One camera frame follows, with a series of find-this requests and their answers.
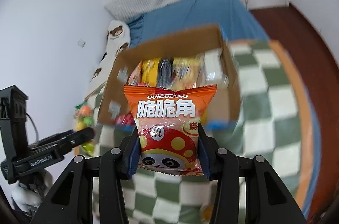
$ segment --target screw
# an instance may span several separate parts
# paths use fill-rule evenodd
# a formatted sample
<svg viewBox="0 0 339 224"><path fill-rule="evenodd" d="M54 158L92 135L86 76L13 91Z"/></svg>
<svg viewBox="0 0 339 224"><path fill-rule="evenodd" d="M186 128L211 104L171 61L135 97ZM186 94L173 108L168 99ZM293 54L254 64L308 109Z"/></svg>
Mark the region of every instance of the screw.
<svg viewBox="0 0 339 224"><path fill-rule="evenodd" d="M261 155L256 156L255 159L256 159L258 162L260 162L260 163L262 163L262 162L265 161L265 158L264 158L263 156L261 156Z"/></svg>
<svg viewBox="0 0 339 224"><path fill-rule="evenodd" d="M221 147L221 148L218 149L218 153L225 155L225 154L227 154L227 149Z"/></svg>
<svg viewBox="0 0 339 224"><path fill-rule="evenodd" d="M76 163L80 163L82 161L82 159L83 159L82 156L78 155L78 156L75 156L73 160Z"/></svg>
<svg viewBox="0 0 339 224"><path fill-rule="evenodd" d="M111 149L111 153L116 155L116 154L119 154L121 152L121 149L118 148L118 147L115 147L115 148L112 148Z"/></svg>

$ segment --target blue bed sheet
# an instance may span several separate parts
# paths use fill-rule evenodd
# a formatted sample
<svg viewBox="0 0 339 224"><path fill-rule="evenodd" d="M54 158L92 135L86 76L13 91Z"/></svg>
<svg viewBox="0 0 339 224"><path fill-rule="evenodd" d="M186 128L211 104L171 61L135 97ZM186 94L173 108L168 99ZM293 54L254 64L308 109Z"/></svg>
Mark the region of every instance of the blue bed sheet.
<svg viewBox="0 0 339 224"><path fill-rule="evenodd" d="M268 40L264 29L240 0L182 0L127 21L131 46L179 30L219 24L228 41Z"/></svg>

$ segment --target bed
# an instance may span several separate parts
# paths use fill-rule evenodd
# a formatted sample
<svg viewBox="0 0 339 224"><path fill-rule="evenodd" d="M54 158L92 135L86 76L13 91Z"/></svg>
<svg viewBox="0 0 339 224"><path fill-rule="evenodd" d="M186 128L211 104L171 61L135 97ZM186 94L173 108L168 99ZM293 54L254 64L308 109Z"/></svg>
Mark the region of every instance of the bed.
<svg viewBox="0 0 339 224"><path fill-rule="evenodd" d="M284 47L267 34L240 0L112 0L112 15L127 23L131 46L161 35L218 24L238 66L242 110L236 128L209 131L219 145L237 155L264 155L296 199L305 217L317 183L320 128L307 89ZM98 111L104 85L91 93ZM96 155L117 146L129 132L97 124ZM94 211L98 215L97 181ZM204 177L170 176L139 169L123 181L130 223L196 224L208 214L216 183ZM240 223L245 183L240 180Z"/></svg>

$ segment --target wooden floor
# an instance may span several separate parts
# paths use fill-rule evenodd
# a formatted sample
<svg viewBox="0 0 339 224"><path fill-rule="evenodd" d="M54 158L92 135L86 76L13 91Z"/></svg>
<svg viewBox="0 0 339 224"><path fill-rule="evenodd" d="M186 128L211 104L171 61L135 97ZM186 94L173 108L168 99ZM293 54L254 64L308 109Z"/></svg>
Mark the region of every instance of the wooden floor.
<svg viewBox="0 0 339 224"><path fill-rule="evenodd" d="M293 6L251 12L270 38L289 51L319 118L322 158L311 217L331 202L339 180L339 70L320 36Z"/></svg>

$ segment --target fruit net bag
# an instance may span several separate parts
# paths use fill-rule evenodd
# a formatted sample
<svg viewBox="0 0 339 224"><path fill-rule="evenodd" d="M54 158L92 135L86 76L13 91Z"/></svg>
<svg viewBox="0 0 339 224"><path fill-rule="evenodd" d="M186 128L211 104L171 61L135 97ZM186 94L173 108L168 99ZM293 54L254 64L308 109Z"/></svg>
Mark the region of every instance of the fruit net bag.
<svg viewBox="0 0 339 224"><path fill-rule="evenodd" d="M209 85L174 92L124 86L139 133L140 167L177 175L202 173L197 161L198 124L216 89Z"/></svg>
<svg viewBox="0 0 339 224"><path fill-rule="evenodd" d="M93 110L87 105L87 102L84 101L82 104L79 104L75 107L75 131L80 131L86 127L92 127L94 124L93 120ZM94 141L90 140L86 143L81 144L82 148L87 152L89 156L94 156Z"/></svg>

